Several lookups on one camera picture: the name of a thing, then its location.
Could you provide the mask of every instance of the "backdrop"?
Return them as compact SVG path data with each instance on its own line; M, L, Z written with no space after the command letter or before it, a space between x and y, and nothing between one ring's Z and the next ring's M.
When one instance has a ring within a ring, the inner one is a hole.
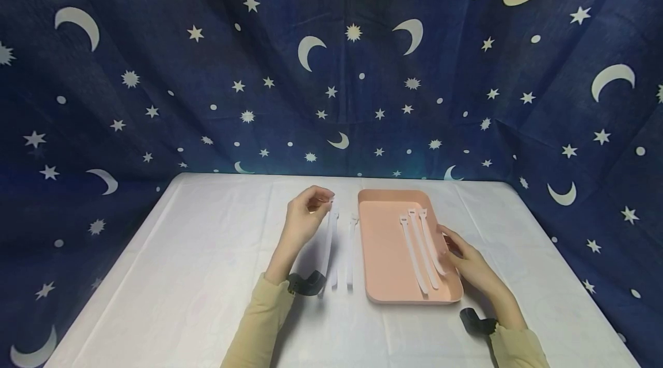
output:
M640 363L663 359L660 0L0 16L1 365L49 355L180 172L506 181Z

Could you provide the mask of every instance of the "white strap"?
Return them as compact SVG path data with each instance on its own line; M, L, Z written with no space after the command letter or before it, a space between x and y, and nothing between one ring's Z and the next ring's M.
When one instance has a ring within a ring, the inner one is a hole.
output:
M413 264L414 274L416 276L416 282L419 284L419 289L421 289L423 294L428 294L428 286L424 282L424 278L419 272L419 264L416 261L416 256L414 255L413 242L410 240L410 232L407 230L407 215L401 215L401 225L403 227L403 233L405 234L405 243L407 244L407 251L410 253L410 260Z
M407 210L407 214L410 216L410 220L413 223L414 237L416 238L416 243L419 245L419 254L421 255L424 261L424 267L426 267L426 273L428 273L428 280L430 280L430 285L433 286L433 289L437 290L440 286L437 285L437 276L433 272L433 268L430 266L430 260L428 260L428 255L426 254L426 247L424 247L424 241L421 238L421 230L419 229L419 224L417 224L416 211L414 208Z

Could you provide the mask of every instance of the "star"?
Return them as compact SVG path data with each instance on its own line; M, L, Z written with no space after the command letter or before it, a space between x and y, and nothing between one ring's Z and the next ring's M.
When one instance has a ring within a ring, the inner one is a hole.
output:
M258 2L256 0L247 0L246 2L244 2L244 5L249 7L249 13L252 10L256 11L256 13L257 13L258 12L257 6L260 5L260 2Z
M98 219L92 224L90 224L90 228L87 230L92 233L93 236L99 236L99 233L104 231L104 227L106 225L106 222L103 219Z
M23 136L26 138L25 146L32 145L35 148L39 146L40 143L45 143L44 141L45 133L38 134L36 131L32 131L30 136Z
M576 149L577 148L571 148L571 144L568 146L562 146L562 155L566 155L566 158L571 159L571 157L577 157L576 154Z
M135 88L140 83L140 76L135 71L125 71L122 75L122 84L127 85L127 89Z
M489 48L493 48L493 42L494 40L491 39L490 37L488 37L488 40L485 40L483 42L483 47L481 47L481 49L483 50L484 53L488 51Z
M624 211L621 211L621 214L624 214L624 221L629 221L633 225L635 225L633 220L639 219L635 215L635 210L629 210L627 206L624 206Z
M251 123L256 119L256 116L253 115L252 111L245 111L242 112L240 119L242 120L242 123Z
M345 35L348 36L348 41L355 42L361 37L361 29L359 26L352 24L348 27L348 31L345 32Z
M592 9L592 7L589 7L588 9L584 10L582 9L581 6L579 6L577 13L569 14L573 17L573 19L571 20L571 24L577 21L579 25L582 25L582 22L585 18L591 17L591 15L588 14L588 11L590 9Z
M12 65L12 60L15 60L16 58L12 54L13 48L8 48L2 45L2 42L0 41L0 66L11 66Z
M60 175L60 172L55 172L55 168L57 168L56 166L49 167L48 165L44 165L44 168L45 169L43 171L39 171L39 172L43 173L43 175L45 176L45 178L44 178L45 180L48 180L48 179L52 179L53 181L58 180L55 176Z
M520 100L523 101L523 105L525 103L532 103L532 100L534 100L536 96L532 96L532 93L523 93L523 97L520 98Z
M201 38L205 38L205 36L203 36L202 33L201 33L203 31L203 29L202 28L196 28L195 25L193 26L192 29L187 29L187 31L191 34L191 37L189 37L189 40L196 40L196 42L198 42L198 40L200 40Z
M611 133L605 133L605 129L601 129L601 132L594 132L594 134L596 135L594 141L598 141L601 146L603 146L603 142L610 142L608 136L610 136Z
M420 85L419 80L417 80L416 78L414 78L414 79L409 78L405 81L405 87L410 89L410 90L418 89L419 85Z
M490 118L487 117L481 122L481 131L485 131L490 127Z
M45 298L48 296L48 293L51 292L51 290L55 289L55 286L53 286L55 282L51 282L49 284L43 284L42 289L39 290L37 293L37 298L35 300L39 300L41 298Z
M233 83L234 83L234 86L232 86L231 89L235 89L235 93L244 92L244 86L245 85L242 84L241 80L240 81L233 80Z
M585 285L585 289L589 290L590 293L596 294L596 292L594 291L594 285L589 284L589 280L585 279L585 281L582 282L582 284Z
M332 98L332 97L336 97L337 92L338 92L338 90L336 90L336 86L334 86L332 88L327 88L327 93L325 93L325 94L327 96L329 96L328 98Z
M113 124L110 125L113 129L115 129L115 132L121 131L123 127L127 126L124 124L123 120L115 120L113 119Z
M588 240L587 241L587 246L590 247L590 249L592 249L592 253L601 254L601 252L599 250L602 249L603 247L597 245L596 240L592 240L592 241Z
M499 93L497 93L497 90L499 89L490 89L490 92L488 93L488 98L492 98L494 100L499 95Z
M152 107L145 108L145 110L147 110L147 113L145 113L145 115L148 115L152 119L154 119L154 116L159 115L157 113L157 110L159 110L159 109L158 109L158 107L154 107L154 105L152 105Z

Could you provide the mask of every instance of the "sleeve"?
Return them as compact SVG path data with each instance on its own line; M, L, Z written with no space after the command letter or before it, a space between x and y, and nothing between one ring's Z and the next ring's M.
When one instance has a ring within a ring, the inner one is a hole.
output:
M260 275L221 368L269 368L276 335L294 300L288 286L288 281L275 286Z
M490 335L499 368L550 368L536 334L497 325Z

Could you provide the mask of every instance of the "star print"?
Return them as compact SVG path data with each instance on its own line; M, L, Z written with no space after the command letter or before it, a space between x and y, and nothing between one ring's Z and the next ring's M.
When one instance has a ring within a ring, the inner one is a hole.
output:
M484 53L488 51L489 48L493 48L493 42L494 40L491 39L490 37L488 37L488 40L485 40L483 42L483 47L481 47L481 49L483 50Z
M329 96L328 98L332 98L332 97L336 97L337 92L338 92L338 90L336 90L336 86L334 86L332 88L327 88L327 93L325 93L325 94L327 96Z
M257 13L257 12L258 12L257 6L260 5L260 2L258 2L258 1L256 1L256 0L247 0L246 2L244 2L244 5L246 5L247 7L249 7L249 13L250 13L252 10L253 10L253 11L256 11L256 13Z
M256 116L253 115L252 111L245 111L242 112L240 119L242 120L242 123L251 123L256 119Z
M635 225L633 220L639 219L635 215L635 210L629 210L627 206L624 206L624 211L621 211L621 214L624 214L624 221L628 221L632 225Z
M135 88L140 83L140 76L135 71L125 71L122 75L122 84L127 85L127 89Z
M235 89L235 93L244 92L244 86L245 86L245 85L242 84L242 81L241 81L241 80L240 80L240 81L235 81L235 80L233 80L233 83L234 83L235 85L232 86L232 89Z
M592 253L601 254L601 252L599 250L602 249L603 247L597 245L596 240L592 240L592 241L588 240L587 241L587 246L590 247L590 249L592 249Z
M147 113L145 113L145 115L148 115L148 116L149 116L150 118L152 118L152 119L154 119L154 116L158 116L158 115L159 115L159 114L157 113L157 110L159 110L159 109L158 109L158 107L154 107L154 105L152 105L152 107L148 107L148 108L146 108L146 110L147 110Z
M589 290L590 293L596 294L596 292L594 291L594 285L589 284L589 280L585 279L585 281L582 282L582 284L585 285L585 289Z
M562 146L562 155L566 155L566 158L571 159L571 157L577 157L576 154L576 149L577 148L571 148L571 144L568 146Z
M601 146L603 146L603 142L610 142L608 136L610 136L611 133L605 133L605 129L601 129L601 132L594 132L594 134L596 135L594 141L598 141Z
M490 89L490 92L488 93L488 98L492 98L494 100L497 96L499 96L497 90L499 89Z
M352 24L348 27L348 31L345 32L345 35L348 36L348 41L355 42L361 37L361 29L359 26Z
M585 18L591 17L591 15L588 14L588 11L590 9L592 9L592 7L589 7L588 9L584 10L582 9L581 6L579 6L577 13L570 14L573 17L573 19L571 20L571 24L577 21L579 25L582 25L582 22Z
M127 126L124 124L123 120L113 120L113 124L110 125L113 129L115 129L115 132L121 131L123 127Z
M106 225L106 222L103 219L98 219L92 224L90 224L90 228L87 230L92 233L93 236L99 236L99 233L104 231L104 227Z
M532 103L532 100L534 100L536 96L533 96L532 93L523 93L523 97L520 98L520 100L523 101L523 105L525 103Z
M43 173L43 175L45 177L44 178L45 180L48 180L48 179L52 179L53 181L58 180L55 177L56 175L60 175L60 172L55 172L55 168L57 168L57 167L53 166L53 167L49 168L48 165L44 165L44 168L45 169L43 171L39 171L39 172Z
M191 35L191 37L189 37L189 40L195 40L196 42L198 42L198 40L200 40L201 38L205 38L201 33L203 31L203 29L202 28L196 28L195 25L193 26L192 29L187 29L187 31Z
M43 284L42 289L39 290L37 293L37 298L35 300L39 300L41 298L45 298L48 296L48 293L51 292L51 290L55 289L55 286L53 286L55 282L51 282L49 284Z
M45 143L44 136L45 133L38 134L36 131L32 131L30 136L23 136L27 140L25 146L32 145L35 148L38 147L40 143Z

